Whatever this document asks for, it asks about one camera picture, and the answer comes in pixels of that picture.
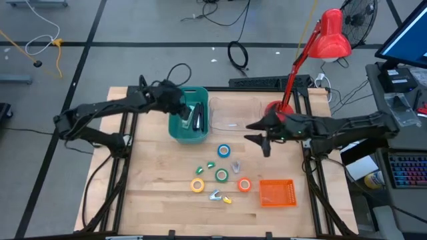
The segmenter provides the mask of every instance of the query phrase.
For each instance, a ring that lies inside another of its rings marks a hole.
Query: computer monitor
[[[387,68],[404,63],[427,69],[427,0],[423,0],[375,53]]]

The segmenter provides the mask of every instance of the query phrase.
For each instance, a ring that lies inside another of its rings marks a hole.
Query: keyboard
[[[309,75],[297,75],[294,80],[293,87],[309,87],[312,81]],[[238,79],[230,79],[228,85],[230,87],[258,87],[258,88],[276,88],[284,90],[288,84],[288,76],[275,77],[246,77]]]
[[[427,154],[389,154],[395,188],[427,188]]]

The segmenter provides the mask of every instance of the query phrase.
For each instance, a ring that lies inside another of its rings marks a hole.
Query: orange basket
[[[262,207],[296,207],[294,181],[260,180],[260,199]]]

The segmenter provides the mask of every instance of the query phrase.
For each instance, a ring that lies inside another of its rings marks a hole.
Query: wooden tabletop
[[[126,91],[126,87],[112,87],[108,99],[121,99]],[[324,89],[309,89],[309,94],[313,115],[330,116]],[[280,100],[282,95],[209,92],[210,134],[199,145],[181,145],[170,137],[168,115],[154,111],[141,114],[133,142],[119,234],[167,235],[170,229],[174,229],[176,235],[261,237],[266,231],[271,231],[274,237],[315,237],[307,179],[301,170],[300,143],[272,144],[271,157],[265,158],[259,146],[243,138],[243,135],[258,132],[241,131],[245,124],[253,122],[252,119],[260,119],[266,105]],[[300,102],[305,113],[301,97]],[[104,117],[100,129],[106,133],[118,132],[120,121],[121,115]],[[238,125],[232,128],[237,131],[224,131],[230,130],[230,123]],[[232,152],[227,159],[220,159],[217,154],[218,145],[223,143],[231,147]],[[108,155],[105,147],[94,151],[88,176]],[[330,158],[341,161],[338,151],[332,152]],[[240,173],[235,174],[230,163],[237,160],[242,165]],[[207,169],[208,161],[215,161],[216,167]],[[93,178],[87,196],[86,219],[91,219],[105,200],[111,163],[112,160]],[[332,207],[357,233],[344,170],[329,161],[322,164]],[[195,170],[199,166],[205,169],[200,175],[205,181],[205,189],[202,193],[194,193],[189,184],[196,177]],[[215,171],[220,167],[230,173],[227,183],[215,181]],[[238,190],[237,181],[241,177],[252,180],[250,192]],[[293,179],[298,206],[262,208],[258,191],[260,179]],[[214,189],[230,197],[233,203],[228,205],[223,201],[209,200],[208,196]],[[318,205],[322,229],[326,233],[324,210]],[[110,212],[108,225],[111,229],[115,203]],[[80,209],[75,229],[81,228]]]

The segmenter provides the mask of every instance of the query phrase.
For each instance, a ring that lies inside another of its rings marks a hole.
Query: lamp shade
[[[322,22],[320,24],[320,36],[314,41],[308,55],[322,59],[349,56],[352,53],[352,48],[346,37],[341,34],[341,10],[327,10],[322,15]]]

